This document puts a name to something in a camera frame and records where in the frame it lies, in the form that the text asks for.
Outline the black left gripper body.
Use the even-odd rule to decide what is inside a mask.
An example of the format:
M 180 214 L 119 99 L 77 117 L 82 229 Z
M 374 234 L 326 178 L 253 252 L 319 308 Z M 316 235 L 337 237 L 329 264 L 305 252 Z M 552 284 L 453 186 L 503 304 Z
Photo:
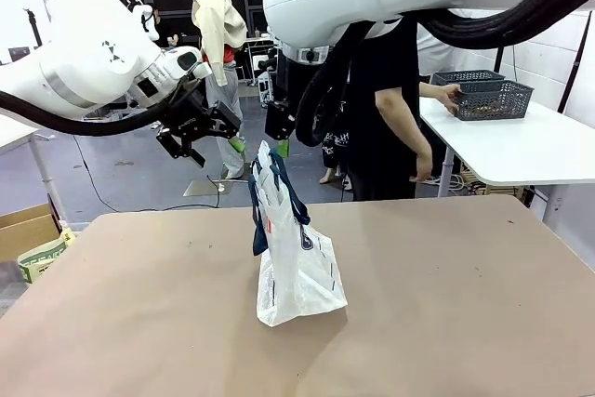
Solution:
M 160 106 L 160 127 L 156 139 L 169 138 L 196 141 L 204 137 L 218 137 L 218 121 L 211 116 L 205 99 L 204 83 L 188 83 L 178 86 Z

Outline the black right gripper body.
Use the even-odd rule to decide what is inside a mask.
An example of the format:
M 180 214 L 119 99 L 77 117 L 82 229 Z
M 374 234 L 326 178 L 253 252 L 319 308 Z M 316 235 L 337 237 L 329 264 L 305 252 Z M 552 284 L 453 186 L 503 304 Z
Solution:
M 268 104 L 264 131 L 274 140 L 289 139 L 296 126 L 294 113 L 287 101 L 272 101 Z

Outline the person's right hand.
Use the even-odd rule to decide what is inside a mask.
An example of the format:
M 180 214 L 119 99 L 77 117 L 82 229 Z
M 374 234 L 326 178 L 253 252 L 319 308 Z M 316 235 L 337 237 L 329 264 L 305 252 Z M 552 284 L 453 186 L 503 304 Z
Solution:
M 433 160 L 431 154 L 420 154 L 416 157 L 416 174 L 409 180 L 414 183 L 420 183 L 431 177 L 433 169 Z

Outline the person's left hand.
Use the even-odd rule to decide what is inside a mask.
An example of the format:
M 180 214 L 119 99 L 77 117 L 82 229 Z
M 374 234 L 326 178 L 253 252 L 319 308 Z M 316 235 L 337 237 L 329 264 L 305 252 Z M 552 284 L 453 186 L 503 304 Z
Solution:
M 462 93 L 460 85 L 445 85 L 437 86 L 436 99 L 445 107 L 445 109 L 452 115 L 458 112 L 457 99 Z

